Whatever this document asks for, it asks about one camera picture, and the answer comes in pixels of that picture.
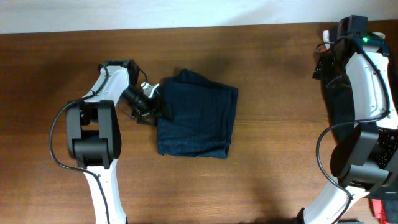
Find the navy blue shorts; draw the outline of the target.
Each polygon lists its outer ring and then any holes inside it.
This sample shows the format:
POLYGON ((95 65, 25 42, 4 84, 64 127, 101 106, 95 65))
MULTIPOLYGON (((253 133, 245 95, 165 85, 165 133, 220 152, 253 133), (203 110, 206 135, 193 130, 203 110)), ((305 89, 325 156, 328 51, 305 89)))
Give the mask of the navy blue shorts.
POLYGON ((159 118, 160 155, 227 159, 239 90, 186 68, 165 79, 162 99, 170 118, 159 118))

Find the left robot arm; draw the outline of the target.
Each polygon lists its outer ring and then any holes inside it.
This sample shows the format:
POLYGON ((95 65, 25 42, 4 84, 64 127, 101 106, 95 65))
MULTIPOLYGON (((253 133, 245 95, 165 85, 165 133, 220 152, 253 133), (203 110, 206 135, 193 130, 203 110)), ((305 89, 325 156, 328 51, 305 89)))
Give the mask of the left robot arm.
POLYGON ((138 84, 143 71, 133 59, 107 60, 99 72, 91 90, 66 110, 68 151, 88 182, 95 222, 127 224, 117 180, 122 139, 116 108, 125 103, 130 118, 155 126, 160 86, 138 84))

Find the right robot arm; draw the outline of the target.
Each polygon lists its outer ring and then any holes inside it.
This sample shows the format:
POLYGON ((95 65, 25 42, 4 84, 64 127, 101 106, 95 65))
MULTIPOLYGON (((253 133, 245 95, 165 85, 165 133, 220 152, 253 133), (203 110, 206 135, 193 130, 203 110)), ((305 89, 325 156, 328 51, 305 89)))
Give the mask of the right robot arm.
POLYGON ((297 223, 338 223, 360 199, 397 178, 397 74, 384 34, 351 15, 324 31, 313 77, 321 83, 328 132, 337 144, 327 184, 297 223))

